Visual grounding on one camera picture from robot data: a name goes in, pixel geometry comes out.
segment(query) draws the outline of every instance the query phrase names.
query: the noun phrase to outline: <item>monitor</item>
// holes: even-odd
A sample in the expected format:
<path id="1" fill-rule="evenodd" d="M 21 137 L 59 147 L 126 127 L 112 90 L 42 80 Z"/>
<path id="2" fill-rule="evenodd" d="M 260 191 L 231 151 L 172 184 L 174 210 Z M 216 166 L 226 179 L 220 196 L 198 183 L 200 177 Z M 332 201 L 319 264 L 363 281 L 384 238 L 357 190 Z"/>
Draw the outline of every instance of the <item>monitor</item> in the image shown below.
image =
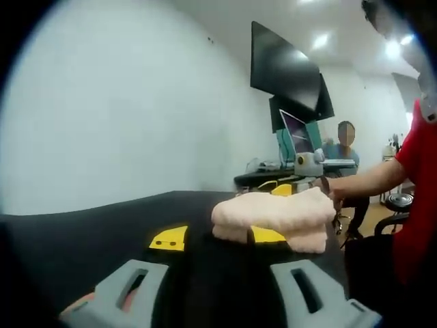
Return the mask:
<path id="1" fill-rule="evenodd" d="M 314 152 L 314 147 L 311 143 L 306 124 L 282 109 L 280 109 L 279 112 L 281 113 L 282 120 L 290 139 L 292 140 L 294 152 L 296 154 L 299 152 Z"/>
<path id="2" fill-rule="evenodd" d="M 315 111 L 317 112 L 317 121 L 331 118 L 335 115 L 333 103 L 330 100 L 328 88 L 322 75 L 320 75 L 320 95 Z"/>
<path id="3" fill-rule="evenodd" d="M 320 95 L 320 71 L 287 40 L 252 22 L 251 87 L 279 96 L 313 114 Z"/>
<path id="4" fill-rule="evenodd" d="M 272 120 L 272 133 L 276 133 L 278 130 L 285 128 L 284 122 L 282 120 L 279 109 L 281 108 L 281 103 L 277 97 L 273 97 L 269 100 L 270 104 L 270 119 Z"/>

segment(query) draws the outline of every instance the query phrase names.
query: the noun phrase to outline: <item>yellow marker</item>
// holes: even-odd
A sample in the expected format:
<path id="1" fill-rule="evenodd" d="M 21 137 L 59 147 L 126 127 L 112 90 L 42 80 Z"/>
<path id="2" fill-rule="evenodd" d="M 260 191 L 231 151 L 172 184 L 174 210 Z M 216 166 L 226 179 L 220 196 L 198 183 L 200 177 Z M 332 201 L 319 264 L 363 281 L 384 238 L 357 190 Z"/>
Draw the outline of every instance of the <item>yellow marker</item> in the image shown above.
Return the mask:
<path id="1" fill-rule="evenodd" d="M 290 196 L 293 194 L 293 187 L 290 184 L 281 184 L 273 189 L 271 194 L 275 196 Z"/>
<path id="2" fill-rule="evenodd" d="M 285 241 L 284 236 L 274 230 L 259 228 L 254 225 L 252 225 L 251 228 L 256 243 L 277 243 L 278 241 Z"/>
<path id="3" fill-rule="evenodd" d="M 169 251 L 184 251 L 184 237 L 187 225 L 169 229 L 157 234 L 150 243 L 149 248 L 166 249 Z"/>

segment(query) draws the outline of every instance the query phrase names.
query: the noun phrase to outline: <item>wooden floor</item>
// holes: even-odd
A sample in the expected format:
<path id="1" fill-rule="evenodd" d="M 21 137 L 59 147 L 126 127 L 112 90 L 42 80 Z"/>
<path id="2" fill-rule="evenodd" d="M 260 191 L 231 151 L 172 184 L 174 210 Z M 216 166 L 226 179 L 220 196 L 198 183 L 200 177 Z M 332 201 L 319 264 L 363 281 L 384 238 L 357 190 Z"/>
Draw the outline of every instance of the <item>wooden floor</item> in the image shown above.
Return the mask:
<path id="1" fill-rule="evenodd" d="M 341 210 L 341 214 L 347 215 L 349 217 L 354 216 L 354 209 L 353 208 L 344 208 Z M 364 222 L 360 227 L 360 233 L 364 236 L 373 236 L 373 231 L 375 230 L 376 224 L 381 221 L 382 219 L 393 215 L 393 212 L 391 210 L 388 210 L 385 206 L 375 203 L 370 204 L 369 209 L 367 210 L 366 216 L 364 218 Z M 343 230 L 341 234 L 338 236 L 339 242 L 341 245 L 343 244 L 345 240 L 345 231 L 348 229 L 349 226 L 349 219 L 342 219 L 341 220 L 343 224 Z M 384 229 L 384 233 L 390 233 L 393 227 L 387 227 Z"/>

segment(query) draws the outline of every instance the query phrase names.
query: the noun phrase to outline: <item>red shirt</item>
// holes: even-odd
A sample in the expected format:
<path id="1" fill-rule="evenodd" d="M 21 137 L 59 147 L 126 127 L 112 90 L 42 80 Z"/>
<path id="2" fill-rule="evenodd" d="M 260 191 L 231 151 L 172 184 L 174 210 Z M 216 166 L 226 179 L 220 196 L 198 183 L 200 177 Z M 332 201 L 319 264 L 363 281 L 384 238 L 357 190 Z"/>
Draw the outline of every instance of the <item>red shirt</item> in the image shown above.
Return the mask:
<path id="1" fill-rule="evenodd" d="M 419 100 L 396 159 L 416 185 L 410 217 L 393 241 L 395 272 L 405 284 L 418 269 L 437 228 L 437 125 L 422 118 Z"/>

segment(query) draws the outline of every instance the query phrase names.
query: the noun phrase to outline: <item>folded towel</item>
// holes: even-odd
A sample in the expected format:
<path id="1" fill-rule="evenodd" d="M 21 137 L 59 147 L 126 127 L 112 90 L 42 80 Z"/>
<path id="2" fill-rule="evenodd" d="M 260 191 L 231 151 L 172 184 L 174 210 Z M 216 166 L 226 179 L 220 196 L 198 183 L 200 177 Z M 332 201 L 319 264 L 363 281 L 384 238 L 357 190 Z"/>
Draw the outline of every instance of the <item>folded towel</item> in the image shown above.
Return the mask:
<path id="1" fill-rule="evenodd" d="M 334 216 L 333 201 L 318 187 L 285 197 L 245 193 L 214 207 L 212 233 L 247 243 L 247 230 L 257 226 L 282 234 L 295 251 L 322 253 L 327 239 L 325 224 Z"/>

